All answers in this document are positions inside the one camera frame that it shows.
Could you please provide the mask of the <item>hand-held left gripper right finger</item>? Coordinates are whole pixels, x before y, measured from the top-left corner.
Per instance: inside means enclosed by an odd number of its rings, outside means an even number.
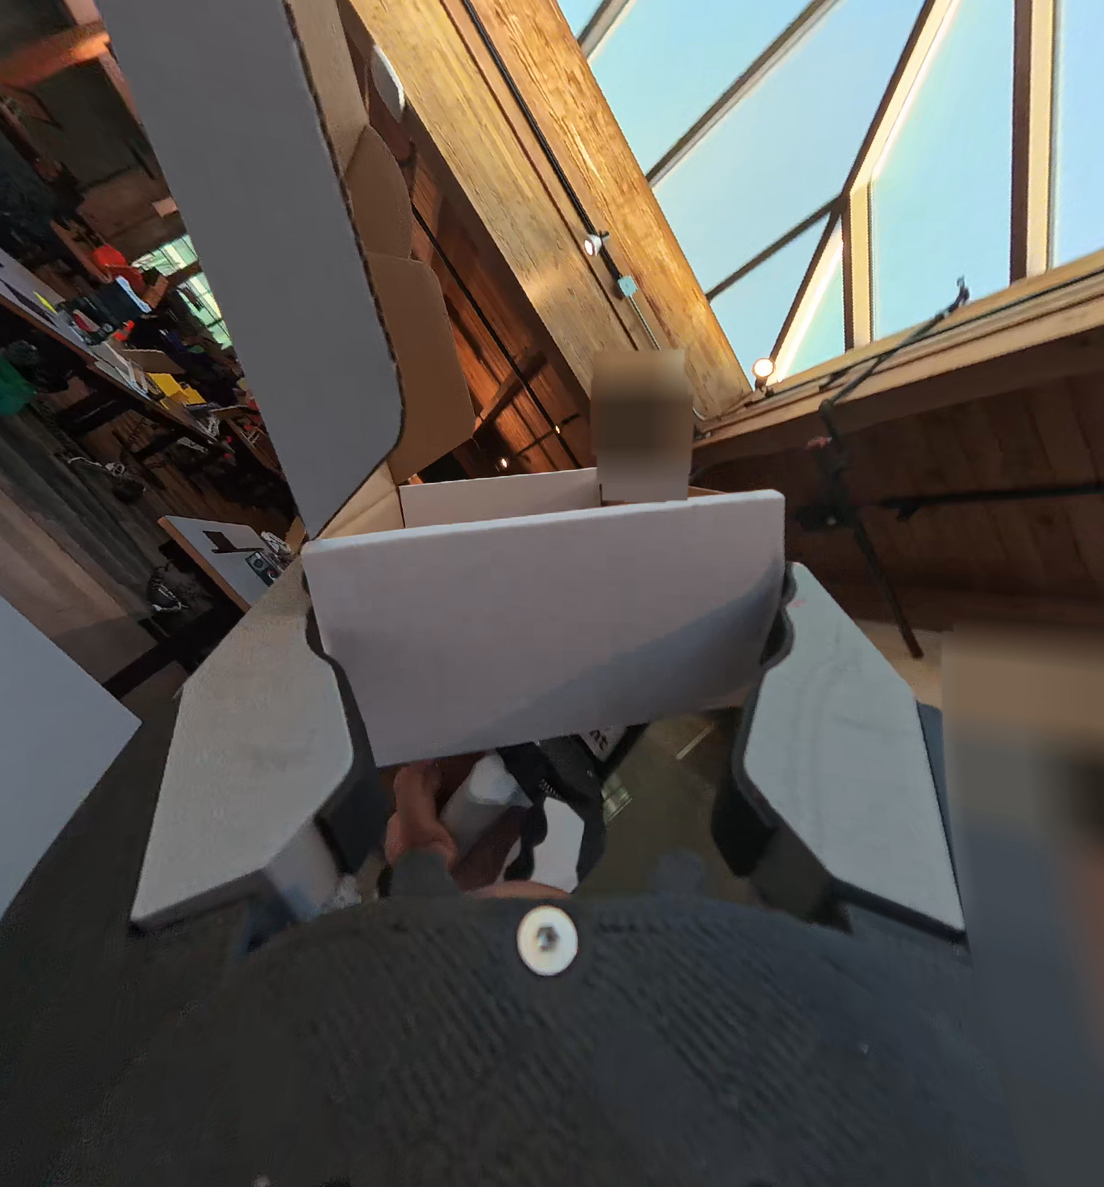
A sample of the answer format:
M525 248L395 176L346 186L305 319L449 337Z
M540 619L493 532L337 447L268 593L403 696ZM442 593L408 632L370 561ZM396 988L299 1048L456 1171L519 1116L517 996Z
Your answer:
M852 928L854 913L960 935L942 729L802 566L753 586L749 669L712 839L768 909Z

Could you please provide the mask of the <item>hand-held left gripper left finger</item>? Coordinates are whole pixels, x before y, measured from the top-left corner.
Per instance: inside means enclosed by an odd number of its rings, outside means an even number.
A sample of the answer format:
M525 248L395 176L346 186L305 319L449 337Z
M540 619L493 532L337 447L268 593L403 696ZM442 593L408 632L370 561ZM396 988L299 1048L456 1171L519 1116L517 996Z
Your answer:
M129 921L305 923L370 849L371 758L295 561L180 691Z

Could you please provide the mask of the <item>small white cardboard box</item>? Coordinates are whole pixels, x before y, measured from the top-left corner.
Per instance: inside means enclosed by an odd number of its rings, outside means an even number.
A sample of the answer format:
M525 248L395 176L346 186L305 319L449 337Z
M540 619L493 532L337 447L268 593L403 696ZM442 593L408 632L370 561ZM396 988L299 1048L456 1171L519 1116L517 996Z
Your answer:
M379 766L741 703L784 499L605 471L409 485L473 431L402 171L334 3L100 3L307 543Z

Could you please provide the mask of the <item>person's right hand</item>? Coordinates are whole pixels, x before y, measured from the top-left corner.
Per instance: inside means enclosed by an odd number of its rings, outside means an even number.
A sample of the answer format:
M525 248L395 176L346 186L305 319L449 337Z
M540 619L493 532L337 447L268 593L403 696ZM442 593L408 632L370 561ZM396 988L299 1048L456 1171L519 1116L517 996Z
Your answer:
M427 853L435 856L441 868L451 874L460 890L475 889L480 880L441 823L440 811L480 758L479 753L472 753L405 764L395 771L394 813L382 843L385 863L390 870L396 870L408 855Z

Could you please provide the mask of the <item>white table with wooden edge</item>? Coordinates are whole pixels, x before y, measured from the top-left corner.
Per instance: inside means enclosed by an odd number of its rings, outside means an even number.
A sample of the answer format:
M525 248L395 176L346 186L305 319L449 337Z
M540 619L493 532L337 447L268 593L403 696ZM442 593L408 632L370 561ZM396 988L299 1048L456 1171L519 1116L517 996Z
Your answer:
M244 524L171 515L157 527L241 612L296 562L286 542Z

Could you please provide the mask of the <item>black light stand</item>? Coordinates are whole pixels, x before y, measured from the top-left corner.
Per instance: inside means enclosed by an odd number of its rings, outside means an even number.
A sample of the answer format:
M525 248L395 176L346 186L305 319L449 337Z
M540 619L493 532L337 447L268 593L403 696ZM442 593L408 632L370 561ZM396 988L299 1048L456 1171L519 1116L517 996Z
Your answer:
M966 305L970 292L964 276L956 280L956 294L952 302L936 312L929 319L908 332L900 342L876 355L837 392L826 396L817 407L817 417L824 434L811 438L807 452L812 454L821 477L821 497L815 502L801 506L793 519L803 532L824 532L847 529L853 538L859 556L863 558L868 575L877 585L886 608L890 611L900 640L913 661L922 661L924 652L915 638L898 595L887 576L871 537L861 519L862 509L893 513L899 523L907 523L917 513L933 509L952 509L982 506L989 504L1017 504L1055 499L1104 497L1104 480L1091 480L1078 483L1048 483L1030 487L968 490L941 495L909 495L900 497L882 497L862 506L856 504L847 485L845 476L851 459L845 452L844 440L838 431L834 412L847 398L856 393L863 383L872 378L884 363L890 361L900 351L913 347L929 337L941 323Z

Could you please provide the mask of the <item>cluttered workshop benches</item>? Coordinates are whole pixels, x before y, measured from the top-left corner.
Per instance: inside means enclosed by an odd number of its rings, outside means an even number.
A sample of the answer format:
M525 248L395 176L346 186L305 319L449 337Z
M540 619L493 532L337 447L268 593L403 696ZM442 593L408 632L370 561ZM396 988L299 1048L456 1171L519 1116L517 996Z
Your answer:
M0 16L14 11L0 3ZM160 435L213 443L254 473L282 473L258 415L243 405L240 368L201 265L134 110L96 8L0 55L0 292L33 335L101 356L114 383L132 372L178 377L201 396L155 416Z

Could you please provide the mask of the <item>glass skylight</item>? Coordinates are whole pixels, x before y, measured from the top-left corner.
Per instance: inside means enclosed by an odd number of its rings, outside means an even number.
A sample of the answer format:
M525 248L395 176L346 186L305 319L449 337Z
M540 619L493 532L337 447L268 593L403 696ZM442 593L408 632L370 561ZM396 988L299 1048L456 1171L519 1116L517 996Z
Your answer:
M1104 2L557 8L751 379L1104 250Z

